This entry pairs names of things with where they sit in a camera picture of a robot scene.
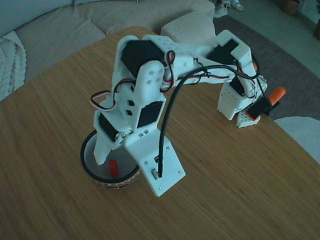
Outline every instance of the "gray rug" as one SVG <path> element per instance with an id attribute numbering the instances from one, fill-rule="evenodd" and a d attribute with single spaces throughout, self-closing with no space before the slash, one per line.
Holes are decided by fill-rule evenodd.
<path id="1" fill-rule="evenodd" d="M 268 81 L 267 94 L 276 87 L 285 87 L 287 94 L 271 111 L 270 117 L 300 116 L 320 120 L 320 79 L 276 44 L 248 26 L 225 16 L 214 21 L 216 34 L 229 30 L 256 56 L 261 74 Z"/>

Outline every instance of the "bowl rim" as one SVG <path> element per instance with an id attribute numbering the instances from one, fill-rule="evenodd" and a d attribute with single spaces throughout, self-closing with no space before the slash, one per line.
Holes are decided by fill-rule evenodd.
<path id="1" fill-rule="evenodd" d="M 86 173 L 90 175 L 90 177 L 92 177 L 95 180 L 98 180 L 99 182 L 106 183 L 106 184 L 119 184 L 119 183 L 122 183 L 122 182 L 130 179 L 133 175 L 136 174 L 136 172 L 139 171 L 140 168 L 139 168 L 139 165 L 137 164 L 136 167 L 130 173 L 128 173 L 127 175 L 125 175 L 123 177 L 117 178 L 117 179 L 102 178 L 100 176 L 95 175 L 93 172 L 91 172 L 85 162 L 85 149 L 86 149 L 86 146 L 87 146 L 89 140 L 91 138 L 93 138 L 93 136 L 96 134 L 97 134 L 97 130 L 94 130 L 85 138 L 85 140 L 81 146 L 81 151 L 80 151 L 80 159 L 81 159 L 82 167 L 84 168 Z"/>

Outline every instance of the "floor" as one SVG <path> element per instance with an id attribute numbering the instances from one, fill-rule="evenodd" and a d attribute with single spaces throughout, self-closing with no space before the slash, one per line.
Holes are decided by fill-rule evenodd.
<path id="1" fill-rule="evenodd" d="M 320 78 L 320 41 L 313 36 L 315 24 L 300 14 L 281 11 L 279 0 L 240 0 L 244 11 L 228 15 L 287 51 Z"/>

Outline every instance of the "orange handle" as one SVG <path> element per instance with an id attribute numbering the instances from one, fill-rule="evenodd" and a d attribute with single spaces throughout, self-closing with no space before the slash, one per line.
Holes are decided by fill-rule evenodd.
<path id="1" fill-rule="evenodd" d="M 277 87 L 269 96 L 268 99 L 272 106 L 274 106 L 279 100 L 286 94 L 286 89 L 282 86 Z"/>

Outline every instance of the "mounting hole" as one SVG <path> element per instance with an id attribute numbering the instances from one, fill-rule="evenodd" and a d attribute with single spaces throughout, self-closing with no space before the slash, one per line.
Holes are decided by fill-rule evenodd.
<path id="1" fill-rule="evenodd" d="M 129 100 L 128 103 L 129 103 L 129 105 L 132 106 L 132 107 L 135 105 L 134 101 L 131 101 L 131 100 Z"/>

